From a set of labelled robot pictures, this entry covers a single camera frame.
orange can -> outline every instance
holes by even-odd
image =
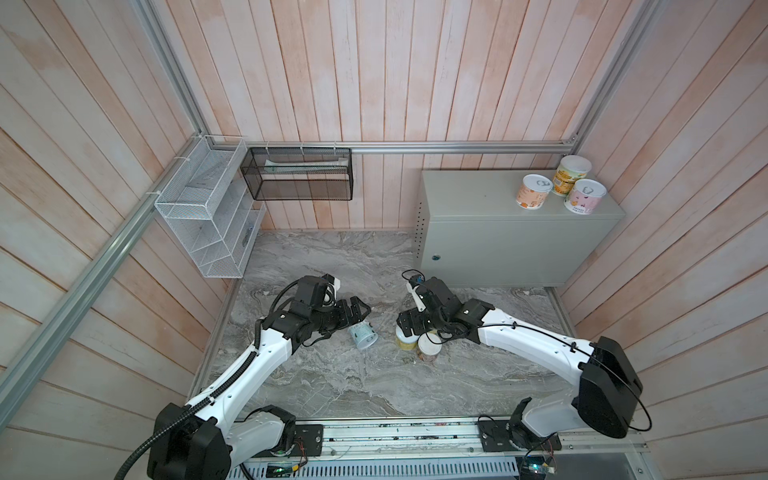
[[[518,205],[527,210],[537,210],[544,204],[544,200],[551,190],[552,180],[544,175],[525,175],[516,200]]]

black cable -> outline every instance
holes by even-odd
[[[645,404],[643,404],[643,401],[640,400],[640,396],[637,393],[634,392],[632,387],[627,382],[625,382],[624,379],[622,379],[616,372],[614,372],[613,370],[609,369],[600,360],[594,358],[589,353],[586,353],[584,350],[578,348],[576,346],[576,342],[573,342],[573,343],[564,342],[562,339],[559,339],[558,337],[556,337],[554,335],[551,335],[550,333],[547,333],[547,332],[545,332],[543,330],[535,329],[535,328],[527,326],[527,325],[521,325],[521,324],[519,324],[517,322],[513,322],[513,323],[487,323],[485,325],[480,325],[478,328],[481,329],[481,328],[486,328],[486,327],[490,327],[490,326],[509,326],[512,329],[515,329],[515,328],[518,328],[518,327],[519,328],[524,328],[524,329],[529,329],[529,330],[531,330],[533,332],[538,332],[541,335],[548,336],[551,339],[555,339],[558,342],[562,343],[564,346],[566,346],[566,347],[568,347],[570,349],[573,349],[573,350],[575,350],[575,351],[577,351],[577,352],[579,352],[579,353],[581,353],[583,355],[586,355],[589,359],[594,360],[599,366],[601,366],[603,369],[605,369],[605,371],[607,371],[608,373],[610,373],[611,375],[616,377],[616,379],[618,379],[619,382],[623,383],[624,386],[627,387],[627,389],[629,390],[629,393],[631,393],[632,396],[634,397],[634,399],[637,400],[637,403],[640,404],[640,407],[643,409],[643,412],[645,413],[645,416],[648,418],[648,427],[646,429],[639,429],[637,427],[633,427],[632,425],[627,425],[627,427],[630,428],[630,429],[633,429],[633,430],[635,430],[637,432],[648,432],[651,428],[653,428],[654,421],[651,419],[650,413],[648,413],[648,409],[645,408]]]
[[[282,289],[280,293],[277,294],[275,297],[275,300],[272,302],[272,305],[270,306],[270,314],[275,311],[275,307],[277,306],[277,302],[280,301],[281,298],[283,298],[283,295],[286,294],[288,290],[290,290],[291,287],[298,285],[299,280],[294,280],[293,282],[289,283],[287,287]]]
[[[419,275],[421,275],[421,276],[422,276],[422,278],[423,278],[424,280],[427,280],[427,277],[426,277],[426,276],[424,276],[424,273],[421,273],[420,271],[418,271],[418,270],[417,270],[417,269],[415,269],[415,268],[409,268],[409,269],[407,269],[407,270],[403,270],[403,271],[400,273],[400,276],[401,276],[401,277],[402,277],[404,280],[410,280],[410,279],[409,279],[409,278],[406,276],[406,273],[408,273],[408,272],[417,272]]]
[[[256,480],[256,479],[255,479],[255,478],[254,478],[254,477],[253,477],[253,476],[250,474],[250,472],[248,472],[248,469],[247,469],[247,468],[245,468],[245,463],[241,463],[241,464],[240,464],[240,471],[243,473],[243,475],[245,476],[246,480]]]
[[[241,375],[243,375],[243,372],[250,366],[253,359],[256,358],[257,352],[251,352],[248,354],[248,357],[246,358],[245,362],[243,362],[243,365],[240,366],[239,369],[235,373],[232,374],[230,378],[224,381],[219,388],[215,389],[207,398],[200,400],[198,403],[196,403],[194,406],[190,407],[186,412],[179,415],[179,417],[174,420],[169,426],[165,427],[164,429],[160,430],[158,433],[155,433],[152,435],[149,439],[145,440],[144,443],[139,445],[139,448],[135,449],[133,453],[131,453],[128,458],[125,460],[123,465],[121,465],[120,469],[118,470],[118,473],[115,474],[114,480],[123,480],[125,478],[125,475],[128,474],[128,471],[131,470],[131,467],[134,466],[134,463],[147,451],[149,448],[154,445],[157,440],[162,438],[163,436],[167,435],[171,430],[175,429],[179,425],[182,425],[184,422],[189,420],[194,416],[194,414],[198,413],[200,410],[202,410],[204,407],[211,404],[211,398],[215,399],[219,395],[222,394],[226,389],[230,388],[233,383],[237,379],[240,378]]]

black wire basket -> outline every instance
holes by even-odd
[[[254,200],[352,200],[349,148],[252,147],[240,171]]]

paper can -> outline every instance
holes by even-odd
[[[592,163],[584,157],[578,155],[563,157],[552,179],[554,184],[552,191],[557,195],[568,195],[576,180],[586,177],[590,170],[592,170]]]
[[[544,175],[525,175],[516,200],[518,205],[527,210],[537,210],[541,208],[550,190],[552,190],[552,180]]]
[[[574,187],[565,198],[565,208],[580,215],[589,215],[605,197],[607,189],[600,182],[582,178],[576,180]]]

pink can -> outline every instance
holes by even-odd
[[[565,198],[565,208],[575,214],[589,215],[598,207],[606,193],[608,190],[600,182],[587,178],[576,180]]]

